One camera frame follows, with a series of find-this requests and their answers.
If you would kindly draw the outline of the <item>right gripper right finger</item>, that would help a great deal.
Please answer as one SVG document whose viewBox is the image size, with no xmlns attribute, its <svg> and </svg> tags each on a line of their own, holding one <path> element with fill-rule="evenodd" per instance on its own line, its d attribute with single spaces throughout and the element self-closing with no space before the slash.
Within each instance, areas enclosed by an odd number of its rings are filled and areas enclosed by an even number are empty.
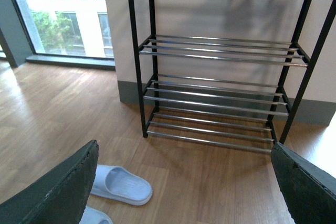
<svg viewBox="0 0 336 224">
<path fill-rule="evenodd" d="M 271 162 L 295 223 L 335 223 L 335 178 L 277 142 Z"/>
</svg>

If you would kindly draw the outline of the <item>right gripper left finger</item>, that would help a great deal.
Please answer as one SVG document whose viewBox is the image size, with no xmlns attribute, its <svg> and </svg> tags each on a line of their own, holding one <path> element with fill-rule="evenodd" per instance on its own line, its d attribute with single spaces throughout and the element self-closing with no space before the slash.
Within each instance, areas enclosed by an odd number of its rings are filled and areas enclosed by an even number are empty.
<svg viewBox="0 0 336 224">
<path fill-rule="evenodd" d="M 89 141 L 1 204 L 1 223 L 79 223 L 93 185 L 97 141 Z"/>
</svg>

